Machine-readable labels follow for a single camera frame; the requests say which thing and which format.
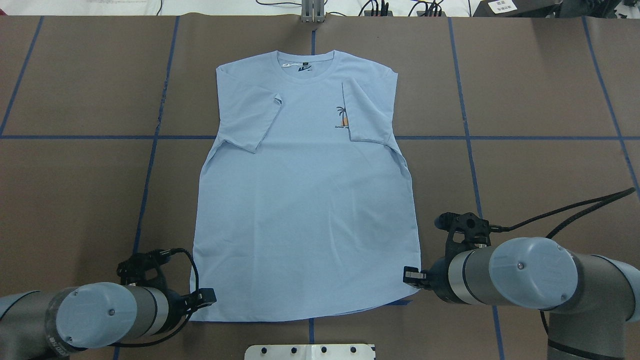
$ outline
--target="robotic arm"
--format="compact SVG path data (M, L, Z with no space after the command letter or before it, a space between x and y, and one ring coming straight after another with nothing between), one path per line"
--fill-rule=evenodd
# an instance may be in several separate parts
M624 358L625 323L640 320L640 270L549 238L492 247L489 233L500 227L472 213L444 213L436 226L449 232L445 256L429 270L406 266L405 283L451 303L549 311L548 359ZM454 233L465 239L453 241Z
M181 296L167 287L160 269L172 255L185 253L196 275L196 291ZM147 272L157 275L147 279ZM192 313L216 301L210 288L198 288L198 270L184 249L137 253L118 265L121 285L98 282L57 293L31 291L0 298L0 359L68 357L108 345L141 347L167 340ZM172 330L146 344L122 344Z

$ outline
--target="white floor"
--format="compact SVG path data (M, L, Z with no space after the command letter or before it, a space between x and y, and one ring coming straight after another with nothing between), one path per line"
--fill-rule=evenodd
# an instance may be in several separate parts
M273 3L286 0L260 0ZM327 12L341 12L358 15L366 0L328 0ZM0 9L8 15L155 15L161 0L0 0ZM407 16L415 2L412 0L391 0L389 10L394 16ZM471 0L475 11L479 0ZM443 0L441 4L447 16L468 17L467 0ZM620 4L618 13L640 19L638 7ZM189 12L207 15L278 15L300 14L300 7L293 5L264 6L255 0L163 0L160 15L182 15Z

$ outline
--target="t-shirt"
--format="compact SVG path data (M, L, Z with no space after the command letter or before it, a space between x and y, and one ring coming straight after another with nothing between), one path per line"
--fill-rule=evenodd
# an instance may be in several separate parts
M193 256L218 301L191 319L298 320L415 293L402 281L420 246L392 131L397 74L340 51L273 51L216 75Z

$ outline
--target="neckline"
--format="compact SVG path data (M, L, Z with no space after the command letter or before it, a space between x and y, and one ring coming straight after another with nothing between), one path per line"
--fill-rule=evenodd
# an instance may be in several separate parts
M271 62L273 64L273 68L276 74L278 74L285 81L296 83L299 85L307 85L307 84L317 83L318 81L322 81L327 76L331 75L335 70L335 68L337 67L338 62L340 62L339 54L340 54L340 51L338 50L332 50L326 54L318 54L318 55L294 55L294 54L283 53L281 51L276 50L271 53ZM284 72L284 69L281 68L280 66L279 60L285 60L285 61L291 61L291 62L313 62L313 61L324 61L324 60L333 60L333 61L325 71L320 73L320 75L314 76L308 79L299 79Z

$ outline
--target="embroidered logo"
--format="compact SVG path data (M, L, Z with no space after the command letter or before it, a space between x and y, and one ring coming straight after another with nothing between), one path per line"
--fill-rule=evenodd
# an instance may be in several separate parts
M342 117L341 125L336 127L345 127L348 129L349 119L347 119L347 109L343 108L342 106L336 106L336 108L338 109L338 116Z

